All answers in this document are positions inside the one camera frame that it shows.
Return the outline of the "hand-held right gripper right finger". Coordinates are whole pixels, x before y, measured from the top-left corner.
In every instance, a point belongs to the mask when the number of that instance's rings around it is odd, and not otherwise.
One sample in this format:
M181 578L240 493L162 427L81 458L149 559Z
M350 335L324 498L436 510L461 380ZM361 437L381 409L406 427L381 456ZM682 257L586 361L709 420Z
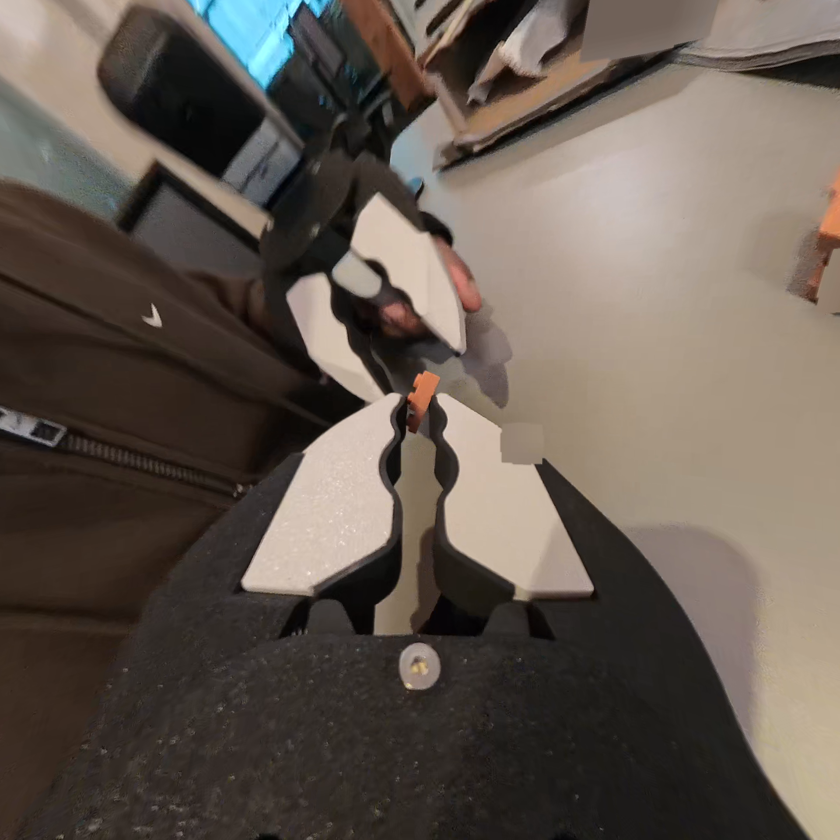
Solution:
M503 460L502 429L443 394L432 403L437 588L451 601L558 601L595 592L539 466Z

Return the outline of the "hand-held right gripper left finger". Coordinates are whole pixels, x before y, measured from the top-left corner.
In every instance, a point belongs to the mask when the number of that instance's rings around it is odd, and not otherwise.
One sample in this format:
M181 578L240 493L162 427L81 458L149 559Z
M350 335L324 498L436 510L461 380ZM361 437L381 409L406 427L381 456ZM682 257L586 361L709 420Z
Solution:
M244 591L387 596L402 571L403 397L384 396L304 451L241 579Z

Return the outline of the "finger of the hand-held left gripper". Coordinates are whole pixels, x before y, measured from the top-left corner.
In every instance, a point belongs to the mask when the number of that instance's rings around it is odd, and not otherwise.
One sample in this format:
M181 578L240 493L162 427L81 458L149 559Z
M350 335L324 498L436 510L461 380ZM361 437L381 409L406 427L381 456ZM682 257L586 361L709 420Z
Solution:
M286 298L306 350L320 371L365 403L382 399L387 391L352 349L347 327L333 312L327 275L300 278Z
M386 285L407 298L441 343L455 354L466 351L465 310L431 234L416 229L377 193L358 215L350 248L384 270Z

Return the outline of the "small brick assembly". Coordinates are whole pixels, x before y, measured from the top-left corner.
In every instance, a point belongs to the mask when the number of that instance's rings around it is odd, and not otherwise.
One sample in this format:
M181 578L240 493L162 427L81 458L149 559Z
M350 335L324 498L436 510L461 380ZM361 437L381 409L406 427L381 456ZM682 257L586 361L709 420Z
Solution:
M413 381L413 389L406 398L406 429L416 434L427 415L435 396L440 377L430 371L418 373Z

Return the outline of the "grey desk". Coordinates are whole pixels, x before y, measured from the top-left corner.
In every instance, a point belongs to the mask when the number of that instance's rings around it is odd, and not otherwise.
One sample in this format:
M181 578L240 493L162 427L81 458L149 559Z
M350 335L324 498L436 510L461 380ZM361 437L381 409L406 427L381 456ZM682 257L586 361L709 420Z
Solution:
M662 65L445 172L438 105L392 153L509 339L501 421L540 424L676 589L813 838L838 838L838 317L790 285L838 116L838 59Z

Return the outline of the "person's left hand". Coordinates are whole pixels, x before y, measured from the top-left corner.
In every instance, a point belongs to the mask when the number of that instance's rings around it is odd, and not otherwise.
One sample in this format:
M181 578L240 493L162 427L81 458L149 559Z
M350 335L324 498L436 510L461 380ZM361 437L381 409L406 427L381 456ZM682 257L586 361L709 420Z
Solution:
M432 241L465 314L478 313L482 308L482 296L470 268L446 238L435 235ZM379 307L376 311L376 322L380 332L392 340L419 341L428 337L438 337L414 310L411 303L402 299Z

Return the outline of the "printed cardboard box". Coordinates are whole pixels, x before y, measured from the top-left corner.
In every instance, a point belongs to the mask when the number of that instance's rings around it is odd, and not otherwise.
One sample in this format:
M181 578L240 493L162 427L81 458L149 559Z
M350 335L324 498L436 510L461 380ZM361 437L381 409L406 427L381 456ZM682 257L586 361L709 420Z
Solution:
M485 104L470 104L467 92L477 71L517 14L527 10L526 2L415 2L416 59L453 133L435 152L436 172L611 89L671 51L667 47L637 56L584 60L586 9L563 45L544 58L545 77L530 80L505 71Z

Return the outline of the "brown zip jacket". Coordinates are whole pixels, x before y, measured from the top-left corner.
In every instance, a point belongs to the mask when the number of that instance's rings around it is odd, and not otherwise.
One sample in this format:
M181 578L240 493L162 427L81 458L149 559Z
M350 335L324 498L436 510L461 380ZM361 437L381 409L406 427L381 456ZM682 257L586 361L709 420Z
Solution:
M34 187L1 190L2 838L82 736L194 543L329 424L260 280L182 272Z

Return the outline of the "white paper bag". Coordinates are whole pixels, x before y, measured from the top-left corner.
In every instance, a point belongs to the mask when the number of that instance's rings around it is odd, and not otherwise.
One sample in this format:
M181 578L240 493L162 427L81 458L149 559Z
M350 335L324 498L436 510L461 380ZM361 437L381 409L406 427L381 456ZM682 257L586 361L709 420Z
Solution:
M527 10L517 14L477 71L467 92L468 103L485 104L496 79L505 71L530 80L545 77L544 58L564 44L588 5L588 1L526 2Z

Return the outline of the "multicoloured brick model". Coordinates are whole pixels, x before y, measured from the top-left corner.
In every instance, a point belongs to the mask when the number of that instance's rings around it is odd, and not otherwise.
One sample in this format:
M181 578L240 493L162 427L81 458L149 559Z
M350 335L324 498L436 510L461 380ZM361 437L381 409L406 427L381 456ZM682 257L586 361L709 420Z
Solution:
M835 263L838 270L839 250L839 174L836 174L826 193L826 210L819 225L806 234L794 258L787 289L794 296L822 308L831 314L838 313L838 292L824 291L837 285L829 278L829 266Z

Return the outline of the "grey instruction booklet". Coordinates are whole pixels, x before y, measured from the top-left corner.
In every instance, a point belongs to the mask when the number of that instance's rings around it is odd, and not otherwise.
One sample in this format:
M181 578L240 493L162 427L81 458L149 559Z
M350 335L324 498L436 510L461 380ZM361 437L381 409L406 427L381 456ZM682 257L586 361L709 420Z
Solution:
M838 54L839 2L720 1L709 34L679 48L675 61L737 72Z

